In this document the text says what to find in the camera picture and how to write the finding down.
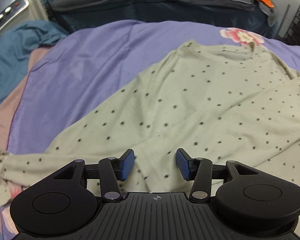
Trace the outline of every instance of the white circular symbol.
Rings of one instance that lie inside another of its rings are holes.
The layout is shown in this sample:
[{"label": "white circular symbol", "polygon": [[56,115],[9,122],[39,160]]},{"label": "white circular symbol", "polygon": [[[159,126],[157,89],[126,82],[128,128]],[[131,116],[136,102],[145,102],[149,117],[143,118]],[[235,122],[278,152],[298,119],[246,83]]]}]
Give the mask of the white circular symbol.
[{"label": "white circular symbol", "polygon": [[157,195],[157,196],[154,196],[153,199],[156,200],[156,201],[158,201],[158,200],[161,199],[161,197]]}]

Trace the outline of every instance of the purple bed sheet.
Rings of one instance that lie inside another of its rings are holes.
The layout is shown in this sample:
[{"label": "purple bed sheet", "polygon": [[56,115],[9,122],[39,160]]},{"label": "purple bed sheet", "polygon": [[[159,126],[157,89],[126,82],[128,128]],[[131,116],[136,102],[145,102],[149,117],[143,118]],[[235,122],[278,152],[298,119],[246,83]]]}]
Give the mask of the purple bed sheet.
[{"label": "purple bed sheet", "polygon": [[[11,124],[8,151],[44,152],[61,131],[189,39],[240,46],[221,37],[221,29],[125,20],[73,33],[32,68]],[[300,47],[268,39],[263,45],[300,71]]]}]

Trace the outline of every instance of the blue gripper pad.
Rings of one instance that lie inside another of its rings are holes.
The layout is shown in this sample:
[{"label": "blue gripper pad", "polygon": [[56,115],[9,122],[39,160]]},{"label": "blue gripper pad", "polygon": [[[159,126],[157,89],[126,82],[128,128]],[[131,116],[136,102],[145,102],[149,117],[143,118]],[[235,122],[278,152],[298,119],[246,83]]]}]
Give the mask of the blue gripper pad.
[{"label": "blue gripper pad", "polygon": [[121,178],[126,180],[134,165],[134,151],[131,151],[122,163]]},{"label": "blue gripper pad", "polygon": [[182,174],[184,180],[190,179],[190,170],[189,170],[189,163],[187,159],[183,156],[180,150],[176,152],[176,162],[177,166]]}]

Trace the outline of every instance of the knob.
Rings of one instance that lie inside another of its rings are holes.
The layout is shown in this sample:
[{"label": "knob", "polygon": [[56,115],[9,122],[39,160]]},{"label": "knob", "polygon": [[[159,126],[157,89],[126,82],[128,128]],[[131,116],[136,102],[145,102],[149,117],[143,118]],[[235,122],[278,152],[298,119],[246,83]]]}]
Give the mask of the knob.
[{"label": "knob", "polygon": [[2,20],[2,18],[3,18],[3,14],[0,14],[0,21]]},{"label": "knob", "polygon": [[11,13],[11,6],[7,7],[7,8],[4,10],[4,12],[5,12],[6,14]]}]

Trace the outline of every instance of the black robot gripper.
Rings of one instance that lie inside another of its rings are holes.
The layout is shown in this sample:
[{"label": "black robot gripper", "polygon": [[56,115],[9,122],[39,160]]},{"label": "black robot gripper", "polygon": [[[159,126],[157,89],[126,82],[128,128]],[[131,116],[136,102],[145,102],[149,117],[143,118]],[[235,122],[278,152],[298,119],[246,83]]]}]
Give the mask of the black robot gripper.
[{"label": "black robot gripper", "polygon": [[[122,194],[134,165],[128,149],[119,159],[98,164],[74,160],[21,192],[10,214],[19,234],[15,240],[294,240],[300,215],[300,187],[236,161],[212,164],[176,152],[187,181],[183,192]],[[101,197],[86,189],[99,179]],[[213,179],[222,179],[211,196]]]}]

